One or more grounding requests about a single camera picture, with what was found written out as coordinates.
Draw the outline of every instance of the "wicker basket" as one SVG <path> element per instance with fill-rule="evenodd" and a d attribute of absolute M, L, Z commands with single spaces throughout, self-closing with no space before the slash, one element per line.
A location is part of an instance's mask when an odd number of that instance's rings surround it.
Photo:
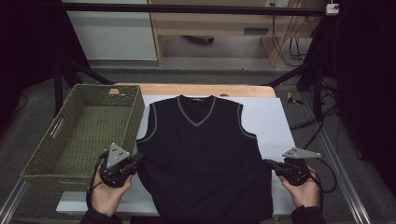
<path fill-rule="evenodd" d="M 139 86 L 76 85 L 21 178 L 44 190 L 85 191 L 105 148 L 134 150 L 144 108 Z"/>

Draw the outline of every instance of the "hand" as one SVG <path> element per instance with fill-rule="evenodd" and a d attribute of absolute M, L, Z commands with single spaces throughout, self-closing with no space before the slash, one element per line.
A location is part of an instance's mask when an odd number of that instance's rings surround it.
<path fill-rule="evenodd" d="M 315 171 L 309 167 L 311 175 L 315 177 Z M 305 183 L 301 186 L 293 186 L 289 181 L 283 177 L 279 176 L 282 186 L 287 189 L 291 195 L 291 199 L 296 207 L 318 206 L 318 185 L 312 178 L 308 178 Z"/>
<path fill-rule="evenodd" d="M 96 172 L 93 185 L 101 183 L 99 169 Z M 99 184 L 92 192 L 92 208 L 108 217 L 112 217 L 119 207 L 122 195 L 132 186 L 130 175 L 121 188 L 111 188 L 104 183 Z"/>

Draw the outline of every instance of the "armhole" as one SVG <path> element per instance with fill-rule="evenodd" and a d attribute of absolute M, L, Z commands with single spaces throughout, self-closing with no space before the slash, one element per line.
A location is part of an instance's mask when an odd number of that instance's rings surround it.
<path fill-rule="evenodd" d="M 244 129 L 244 127 L 242 126 L 242 110 L 243 110 L 243 108 L 244 108 L 243 105 L 238 105 L 237 117 L 238 117 L 239 128 L 240 128 L 242 134 L 245 135 L 246 137 L 249 137 L 249 138 L 257 138 L 256 134 L 247 132 L 247 131 Z"/>
<path fill-rule="evenodd" d="M 143 138 L 137 139 L 136 143 L 147 142 L 152 136 L 154 136 L 157 131 L 157 109 L 155 108 L 155 104 L 151 104 L 149 106 L 148 113 L 148 129 L 146 130 L 146 134 Z"/>

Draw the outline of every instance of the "black pole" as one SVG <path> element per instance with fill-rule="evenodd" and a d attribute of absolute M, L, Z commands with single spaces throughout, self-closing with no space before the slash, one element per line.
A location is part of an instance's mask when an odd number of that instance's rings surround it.
<path fill-rule="evenodd" d="M 61 70 L 61 63 L 57 62 L 53 66 L 53 82 L 55 88 L 55 113 L 53 117 L 61 110 L 62 106 L 64 105 L 64 89 L 62 87 L 62 70 Z"/>
<path fill-rule="evenodd" d="M 83 65 L 76 63 L 75 61 L 73 61 L 69 58 L 65 58 L 64 60 L 69 65 L 71 65 L 72 67 L 77 69 L 78 71 L 85 73 L 86 75 L 96 79 L 97 81 L 99 81 L 102 84 L 106 84 L 106 85 L 114 85 L 115 84 L 115 82 L 112 82 L 112 81 L 108 80 L 107 78 L 101 77 L 97 73 L 93 72 L 90 68 L 84 67 Z"/>
<path fill-rule="evenodd" d="M 319 121 L 323 121 L 323 114 L 321 110 L 321 81 L 323 78 L 323 70 L 318 66 L 318 73 L 315 76 L 315 88 L 314 88 L 314 104 L 312 110 Z"/>
<path fill-rule="evenodd" d="M 275 87 L 277 85 L 280 85 L 282 82 L 285 82 L 292 77 L 300 75 L 303 71 L 306 71 L 306 69 L 309 68 L 310 66 L 311 66 L 310 62 L 303 63 L 300 66 L 298 66 L 297 68 L 289 71 L 287 74 L 283 75 L 282 77 L 279 77 L 269 83 L 261 84 L 261 86 Z"/>
<path fill-rule="evenodd" d="M 199 14 L 240 14 L 240 15 L 277 15 L 277 16 L 314 16 L 325 17 L 324 9 L 288 7 L 220 7 L 185 5 L 143 5 L 143 4 L 94 4 L 94 3 L 56 3 L 35 1 L 37 7 L 58 8 L 66 11 L 106 11 L 106 12 L 161 12 L 161 13 L 199 13 Z"/>

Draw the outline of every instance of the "basket handle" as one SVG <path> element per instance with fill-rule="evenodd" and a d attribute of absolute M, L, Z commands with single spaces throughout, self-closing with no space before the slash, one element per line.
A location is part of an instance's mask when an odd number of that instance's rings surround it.
<path fill-rule="evenodd" d="M 78 181 L 73 181 L 73 180 L 60 180 L 59 184 L 62 185 L 87 185 L 85 182 L 78 182 Z"/>
<path fill-rule="evenodd" d="M 64 118 L 63 117 L 59 117 L 58 120 L 55 123 L 55 126 L 53 127 L 52 131 L 50 132 L 50 136 L 52 138 L 56 138 L 59 134 L 59 131 L 61 130 L 61 128 L 64 126 Z"/>
<path fill-rule="evenodd" d="M 132 88 L 132 86 L 127 86 L 127 87 L 125 87 L 125 86 L 112 86 L 108 90 L 107 94 L 110 94 L 110 95 L 124 95 L 124 94 L 134 95 L 134 94 L 136 94 L 136 90 L 135 90 L 135 88 Z"/>

